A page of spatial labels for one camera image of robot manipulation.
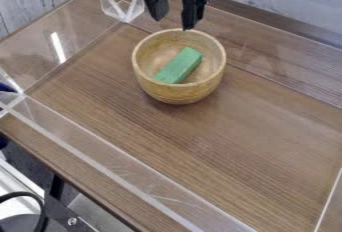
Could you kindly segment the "green rectangular block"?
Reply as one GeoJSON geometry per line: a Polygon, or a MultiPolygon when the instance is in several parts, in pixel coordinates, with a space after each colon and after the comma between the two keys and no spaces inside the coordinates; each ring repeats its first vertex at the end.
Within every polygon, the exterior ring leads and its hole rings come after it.
{"type": "Polygon", "coordinates": [[[204,54],[185,47],[170,62],[154,75],[154,79],[166,84],[182,83],[202,63],[204,54]]]}

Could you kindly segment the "brown wooden bowl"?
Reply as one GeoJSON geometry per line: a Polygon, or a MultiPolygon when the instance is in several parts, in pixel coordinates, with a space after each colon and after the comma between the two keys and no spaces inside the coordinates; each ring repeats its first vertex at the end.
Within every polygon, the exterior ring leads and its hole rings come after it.
{"type": "Polygon", "coordinates": [[[133,70],[144,91],[164,103],[193,104],[218,88],[226,67],[226,50],[214,36],[198,30],[168,29],[141,40],[132,54],[133,70]],[[204,55],[202,63],[180,84],[153,79],[178,52],[192,47],[204,55]]]}

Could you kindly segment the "black table leg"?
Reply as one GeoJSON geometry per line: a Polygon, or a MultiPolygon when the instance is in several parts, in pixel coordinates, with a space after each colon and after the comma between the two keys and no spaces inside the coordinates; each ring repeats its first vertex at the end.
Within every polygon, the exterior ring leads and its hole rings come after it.
{"type": "Polygon", "coordinates": [[[50,187],[50,195],[58,200],[62,199],[65,185],[65,180],[58,175],[54,175],[50,187]]]}

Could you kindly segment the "clear acrylic corner bracket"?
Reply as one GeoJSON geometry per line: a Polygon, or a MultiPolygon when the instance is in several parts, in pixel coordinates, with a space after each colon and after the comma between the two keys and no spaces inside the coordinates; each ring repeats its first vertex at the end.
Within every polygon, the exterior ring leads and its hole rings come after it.
{"type": "Polygon", "coordinates": [[[101,0],[104,13],[125,23],[132,23],[146,9],[145,0],[101,0]]]}

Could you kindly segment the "grey metal base plate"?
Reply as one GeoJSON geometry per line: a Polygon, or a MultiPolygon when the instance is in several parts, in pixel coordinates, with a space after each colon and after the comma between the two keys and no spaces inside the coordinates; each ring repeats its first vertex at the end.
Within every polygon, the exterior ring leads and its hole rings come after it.
{"type": "Polygon", "coordinates": [[[42,232],[100,232],[54,197],[45,201],[47,217],[42,232]]]}

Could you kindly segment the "clear acrylic front barrier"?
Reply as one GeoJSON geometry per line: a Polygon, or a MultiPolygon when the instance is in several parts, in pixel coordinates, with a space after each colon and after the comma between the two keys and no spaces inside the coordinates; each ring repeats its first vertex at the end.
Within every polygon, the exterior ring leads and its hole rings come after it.
{"type": "Polygon", "coordinates": [[[132,65],[7,70],[0,130],[141,231],[257,232],[229,136],[234,72],[190,105],[153,99],[132,65]]]}

